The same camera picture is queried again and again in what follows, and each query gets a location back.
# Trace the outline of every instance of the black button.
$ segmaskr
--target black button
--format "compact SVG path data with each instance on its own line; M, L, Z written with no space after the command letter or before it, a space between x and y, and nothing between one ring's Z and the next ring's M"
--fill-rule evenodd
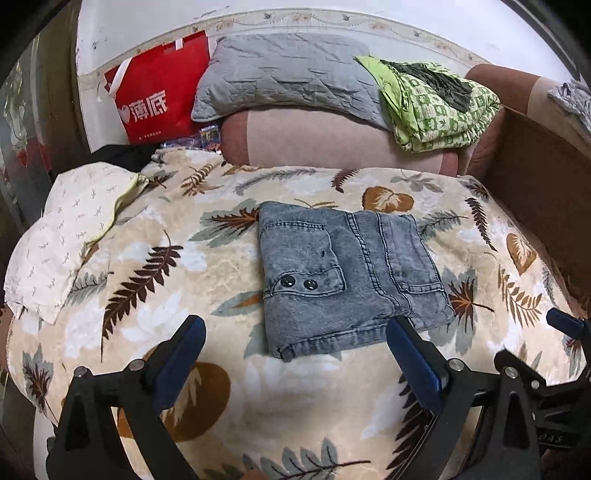
M296 280L291 275L283 275L281 277L281 285L286 288L293 287L296 284Z
M304 280L304 288L315 290L318 288L318 284L314 280Z

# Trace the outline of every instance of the folded green quilt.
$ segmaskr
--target folded green quilt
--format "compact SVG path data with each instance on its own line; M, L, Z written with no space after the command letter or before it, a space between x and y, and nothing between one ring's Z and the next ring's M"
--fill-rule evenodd
M396 142L403 150L426 152L474 143L492 122L501 104L492 90L471 80L470 106L461 113L424 81L383 64L375 57L355 57L378 82L388 104ZM437 63L423 62L433 72L460 78Z

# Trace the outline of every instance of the metal screw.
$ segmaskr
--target metal screw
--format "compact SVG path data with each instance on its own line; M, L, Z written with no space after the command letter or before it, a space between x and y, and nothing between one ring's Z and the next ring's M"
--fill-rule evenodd
M84 377L84 375L86 375L86 372L88 372L88 369L81 365L79 367L76 367L76 369L74 370L74 376L76 378L82 378Z
M128 368L132 372L139 372L140 370L143 369L144 365L145 365L145 362L141 358L137 358L136 360L132 360L129 363Z
M515 370L515 368L507 367L505 368L505 375L507 375L507 377L509 378L517 378L519 376L519 373L517 373L517 370Z
M455 370L456 372L461 372L462 370L464 370L464 362L462 362L459 358L452 358L449 361L449 366L452 370Z

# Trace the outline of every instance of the red shopping bag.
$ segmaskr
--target red shopping bag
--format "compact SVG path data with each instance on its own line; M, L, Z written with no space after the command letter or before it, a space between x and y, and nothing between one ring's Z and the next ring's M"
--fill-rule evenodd
M129 143L189 137L199 130L191 110L209 64L205 32L154 47L105 73Z

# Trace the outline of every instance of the blue gripper pad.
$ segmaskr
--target blue gripper pad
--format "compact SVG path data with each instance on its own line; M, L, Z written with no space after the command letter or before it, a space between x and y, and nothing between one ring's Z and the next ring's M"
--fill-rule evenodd
M424 340L410 324L408 326L413 330L412 332L406 332L396 318L391 319L386 325L386 341L408 384L413 389L419 405L436 416L441 412L441 391L445 385L442 385L440 376L433 371L423 354L413 344L409 334L416 335L415 341L424 342ZM429 345L435 348L430 342L424 343L426 348Z
M585 328L585 323L583 321L554 308L548 310L548 313L546 314L546 322L548 325L574 339L580 339Z
M163 342L154 351L148 363L158 350L164 356L163 365L153 383L154 410L161 411L172 408L195 361L205 345L205 322L197 315L189 315L168 342Z

